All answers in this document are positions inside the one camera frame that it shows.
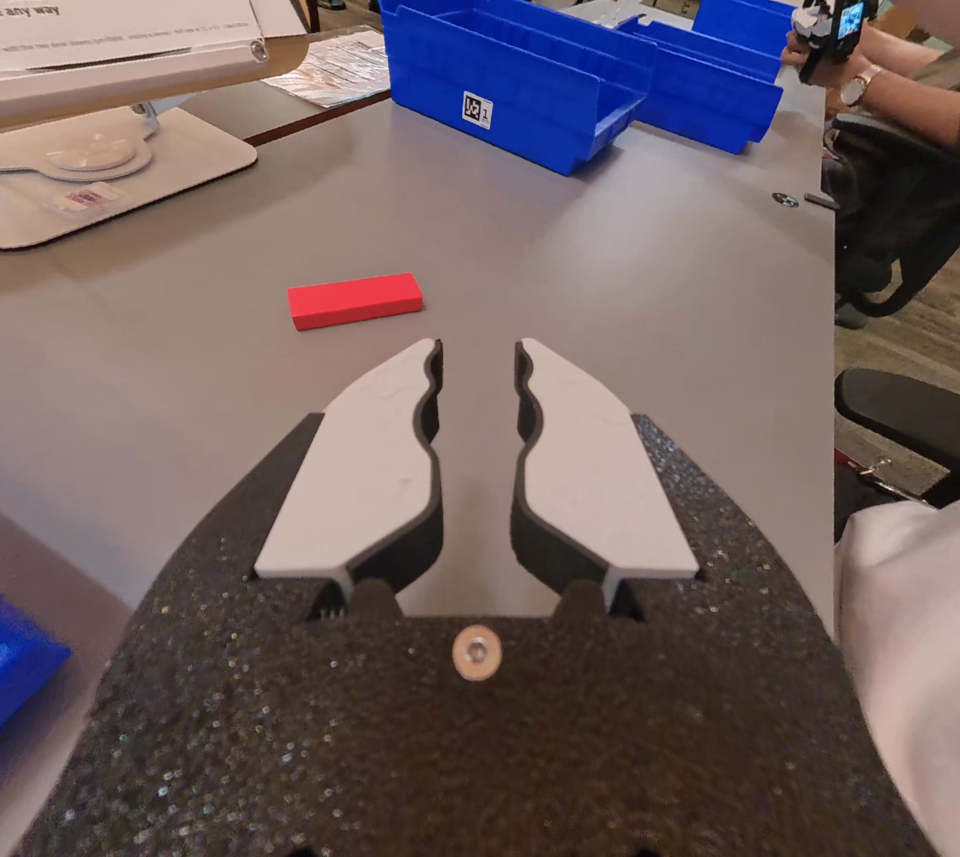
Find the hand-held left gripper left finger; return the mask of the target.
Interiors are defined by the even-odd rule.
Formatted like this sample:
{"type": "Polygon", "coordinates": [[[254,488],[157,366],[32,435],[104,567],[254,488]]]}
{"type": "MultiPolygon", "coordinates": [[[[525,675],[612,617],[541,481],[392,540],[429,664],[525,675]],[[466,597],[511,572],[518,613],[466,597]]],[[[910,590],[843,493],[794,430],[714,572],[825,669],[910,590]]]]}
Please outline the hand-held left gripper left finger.
{"type": "Polygon", "coordinates": [[[368,580],[398,594],[437,562],[443,370],[442,342],[423,338],[327,406],[253,565],[259,579],[327,580],[350,600],[368,580]]]}

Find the person's white clothing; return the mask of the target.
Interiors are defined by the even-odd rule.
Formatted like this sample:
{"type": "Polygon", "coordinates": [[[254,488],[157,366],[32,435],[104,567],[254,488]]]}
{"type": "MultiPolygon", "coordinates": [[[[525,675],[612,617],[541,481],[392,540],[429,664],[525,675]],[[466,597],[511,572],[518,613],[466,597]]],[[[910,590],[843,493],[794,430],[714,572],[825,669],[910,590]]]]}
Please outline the person's white clothing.
{"type": "Polygon", "coordinates": [[[834,624],[870,736],[940,855],[959,854],[959,503],[859,510],[834,548],[834,624]]]}

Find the wooden document stand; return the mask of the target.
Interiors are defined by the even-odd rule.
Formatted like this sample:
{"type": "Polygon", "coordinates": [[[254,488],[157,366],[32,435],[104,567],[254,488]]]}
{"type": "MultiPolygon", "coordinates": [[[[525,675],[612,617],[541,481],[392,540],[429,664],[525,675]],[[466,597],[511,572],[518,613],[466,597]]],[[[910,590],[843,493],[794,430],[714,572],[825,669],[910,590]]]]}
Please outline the wooden document stand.
{"type": "Polygon", "coordinates": [[[293,70],[306,33],[2,72],[1,250],[25,251],[253,166],[247,143],[179,107],[293,70]]]}

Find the red rectangular wooden block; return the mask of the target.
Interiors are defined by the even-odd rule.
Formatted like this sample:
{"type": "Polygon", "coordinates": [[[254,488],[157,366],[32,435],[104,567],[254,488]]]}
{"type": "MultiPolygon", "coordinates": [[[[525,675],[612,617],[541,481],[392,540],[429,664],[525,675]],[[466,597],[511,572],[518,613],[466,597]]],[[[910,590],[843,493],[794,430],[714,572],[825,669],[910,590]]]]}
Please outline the red rectangular wooden block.
{"type": "Polygon", "coordinates": [[[425,306],[412,273],[289,287],[286,296],[298,332],[419,313],[425,306]]]}

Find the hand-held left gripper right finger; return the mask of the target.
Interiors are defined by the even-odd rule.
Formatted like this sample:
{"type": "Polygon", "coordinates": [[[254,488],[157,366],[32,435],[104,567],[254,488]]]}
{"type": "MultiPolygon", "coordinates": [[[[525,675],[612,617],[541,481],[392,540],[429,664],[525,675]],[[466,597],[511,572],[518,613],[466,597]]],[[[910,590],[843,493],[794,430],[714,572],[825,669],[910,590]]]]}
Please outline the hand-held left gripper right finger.
{"type": "Polygon", "coordinates": [[[634,580],[695,579],[700,565],[630,408],[544,343],[514,347],[522,445],[510,505],[517,562],[563,596],[598,587],[613,611],[634,580]]]}

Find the another person's forearm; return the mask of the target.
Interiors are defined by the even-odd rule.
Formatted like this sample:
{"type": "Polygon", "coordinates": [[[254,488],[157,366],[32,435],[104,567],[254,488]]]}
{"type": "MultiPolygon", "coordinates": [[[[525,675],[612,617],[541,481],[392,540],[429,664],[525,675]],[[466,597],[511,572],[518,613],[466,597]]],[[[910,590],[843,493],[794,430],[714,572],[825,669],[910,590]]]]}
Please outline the another person's forearm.
{"type": "Polygon", "coordinates": [[[867,25],[849,63],[856,74],[869,64],[887,70],[870,84],[867,107],[860,111],[958,152],[958,47],[936,54],[867,25]]]}

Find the blue plastic object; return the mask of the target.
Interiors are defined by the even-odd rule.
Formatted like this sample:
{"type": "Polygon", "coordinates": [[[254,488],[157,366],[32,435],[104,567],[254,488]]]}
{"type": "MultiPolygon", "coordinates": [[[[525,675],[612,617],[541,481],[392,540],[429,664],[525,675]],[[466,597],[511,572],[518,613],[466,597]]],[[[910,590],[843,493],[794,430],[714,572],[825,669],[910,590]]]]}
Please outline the blue plastic object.
{"type": "Polygon", "coordinates": [[[37,695],[72,650],[5,598],[1,599],[1,726],[37,695]]]}

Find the laminated paper sheet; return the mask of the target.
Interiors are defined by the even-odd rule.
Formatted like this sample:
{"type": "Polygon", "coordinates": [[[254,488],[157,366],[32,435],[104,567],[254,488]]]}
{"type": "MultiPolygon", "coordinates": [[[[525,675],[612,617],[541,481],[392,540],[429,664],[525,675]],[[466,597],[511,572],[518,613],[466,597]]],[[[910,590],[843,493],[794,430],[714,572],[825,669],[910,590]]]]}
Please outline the laminated paper sheet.
{"type": "Polygon", "coordinates": [[[290,96],[324,109],[387,93],[390,71],[382,32],[361,27],[309,44],[293,71],[263,80],[290,96]]]}

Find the tagged blue storage bin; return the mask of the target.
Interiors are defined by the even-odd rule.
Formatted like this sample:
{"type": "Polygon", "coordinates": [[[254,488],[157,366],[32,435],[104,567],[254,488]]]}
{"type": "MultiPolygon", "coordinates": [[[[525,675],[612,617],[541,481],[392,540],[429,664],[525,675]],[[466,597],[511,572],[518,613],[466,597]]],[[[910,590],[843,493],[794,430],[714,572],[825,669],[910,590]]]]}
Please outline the tagged blue storage bin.
{"type": "Polygon", "coordinates": [[[639,119],[658,51],[525,0],[378,0],[393,101],[569,176],[639,119]]]}

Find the black office chair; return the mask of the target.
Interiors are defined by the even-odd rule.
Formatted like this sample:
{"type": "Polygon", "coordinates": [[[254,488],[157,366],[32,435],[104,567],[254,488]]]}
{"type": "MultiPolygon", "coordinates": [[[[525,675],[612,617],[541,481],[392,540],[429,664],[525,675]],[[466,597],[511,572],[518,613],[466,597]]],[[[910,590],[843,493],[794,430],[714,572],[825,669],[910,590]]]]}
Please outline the black office chair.
{"type": "Polygon", "coordinates": [[[958,252],[958,149],[848,112],[824,134],[822,191],[834,204],[834,323],[893,316],[958,252]]]}

